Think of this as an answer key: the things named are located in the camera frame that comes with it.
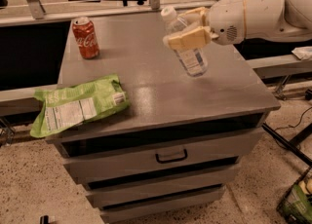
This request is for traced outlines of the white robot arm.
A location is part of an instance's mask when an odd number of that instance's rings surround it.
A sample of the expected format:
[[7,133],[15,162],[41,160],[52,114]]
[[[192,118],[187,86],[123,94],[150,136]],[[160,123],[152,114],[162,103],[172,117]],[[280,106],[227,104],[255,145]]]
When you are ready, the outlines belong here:
[[220,0],[182,14],[191,24],[163,38],[172,50],[203,48],[211,42],[247,39],[302,42],[312,36],[312,0]]

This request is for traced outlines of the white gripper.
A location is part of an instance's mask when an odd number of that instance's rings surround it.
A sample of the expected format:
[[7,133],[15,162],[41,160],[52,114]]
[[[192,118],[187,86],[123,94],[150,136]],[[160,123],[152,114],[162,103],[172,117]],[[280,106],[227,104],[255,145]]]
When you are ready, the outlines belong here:
[[196,23],[201,26],[166,35],[163,43],[169,49],[200,49],[212,40],[219,45],[239,44],[244,40],[244,0],[220,0],[210,8],[199,7],[178,16],[187,25]]

